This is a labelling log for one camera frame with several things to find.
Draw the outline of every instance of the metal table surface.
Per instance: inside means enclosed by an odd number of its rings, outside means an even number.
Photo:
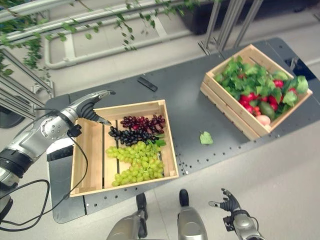
[[[262,146],[292,131],[320,120],[320,81],[280,38],[255,42],[254,45],[291,73],[307,77],[313,95],[271,134],[249,141],[201,92],[204,73],[230,57],[242,47],[200,57],[145,75],[158,86],[152,92],[129,77],[86,90],[50,99],[47,108],[62,109],[68,103],[94,91],[111,89],[116,95],[99,101],[95,107],[109,107],[165,99],[180,177],[191,174],[240,153]],[[201,145],[200,132],[211,133],[214,144]],[[48,162],[52,205],[70,189],[72,156]],[[165,184],[156,182],[86,196],[69,197],[53,210],[57,223],[65,223],[92,214],[108,206]]]

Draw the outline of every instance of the wooden crate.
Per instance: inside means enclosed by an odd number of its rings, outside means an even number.
[[[115,180],[115,174],[128,169],[131,164],[108,157],[106,149],[117,145],[115,139],[108,134],[110,131],[109,126],[80,118],[76,121],[76,124],[82,126],[82,134],[75,140],[82,147],[88,158],[88,170],[82,182],[70,193],[70,197],[128,188],[179,177],[165,100],[98,108],[95,109],[95,112],[109,120],[112,126],[117,126],[119,130],[123,129],[120,121],[123,120],[124,116],[145,116],[146,118],[152,119],[153,114],[162,115],[165,119],[163,130],[166,146],[161,147],[160,155],[164,164],[164,177],[116,187],[112,186],[112,182]],[[74,146],[71,189],[83,177],[85,170],[85,158],[79,148]]]
[[[258,50],[252,44],[237,52],[218,66],[208,71],[203,79],[200,90],[222,111],[225,116],[234,123],[250,140],[257,139],[273,131],[282,123],[293,111],[295,111],[308,97],[312,91],[308,89],[306,94],[298,95],[298,102],[294,107],[276,118],[270,125],[263,126],[252,114],[250,114],[234,97],[232,97],[216,80],[215,75],[220,74],[232,57],[241,56],[244,63],[251,65],[259,64],[266,68],[270,73],[281,70],[292,79],[289,72],[275,63],[263,52]]]

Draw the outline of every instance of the red radish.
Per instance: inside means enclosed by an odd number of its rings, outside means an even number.
[[[277,104],[278,105],[277,99],[274,96],[271,96],[271,95],[268,97],[268,102],[270,104]]]
[[[244,100],[244,101],[247,101],[247,102],[250,102],[251,100],[254,100],[255,99],[255,94],[253,92],[249,93],[249,95],[241,95],[240,96],[240,100]]]
[[[263,96],[260,98],[261,102],[267,102],[268,101],[268,97],[267,96]]]
[[[284,86],[284,82],[280,79],[274,79],[273,82],[276,88],[282,88]]]
[[[245,105],[244,108],[251,114],[254,112],[254,108],[251,105]]]
[[[297,94],[297,91],[296,91],[296,89],[294,87],[289,88],[288,92],[294,92],[295,94]]]
[[[274,111],[277,111],[278,109],[278,104],[274,102],[270,102],[270,106],[273,108]]]
[[[247,106],[249,105],[249,102],[248,101],[245,101],[245,100],[239,100],[239,103],[242,105],[242,106]]]

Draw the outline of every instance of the black rubber grip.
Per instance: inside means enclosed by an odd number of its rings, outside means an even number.
[[[22,178],[32,163],[29,156],[17,150],[5,148],[0,152],[0,167],[9,170],[19,178]]]

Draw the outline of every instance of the robotic hand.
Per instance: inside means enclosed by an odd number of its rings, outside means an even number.
[[[266,240],[256,228],[253,217],[246,210],[241,209],[235,196],[228,190],[222,188],[222,193],[226,195],[224,202],[209,201],[211,207],[221,208],[231,212],[231,216],[223,218],[225,228],[228,232],[235,231],[240,240]]]
[[[75,126],[78,118],[110,125],[108,120],[95,113],[93,107],[103,97],[114,94],[112,90],[97,91],[79,98],[61,111],[51,112],[36,120],[32,129],[18,134],[0,152],[0,223],[13,204],[10,195],[6,194],[17,187],[23,174],[54,141],[63,138],[67,132],[71,137],[81,134],[81,127]]]

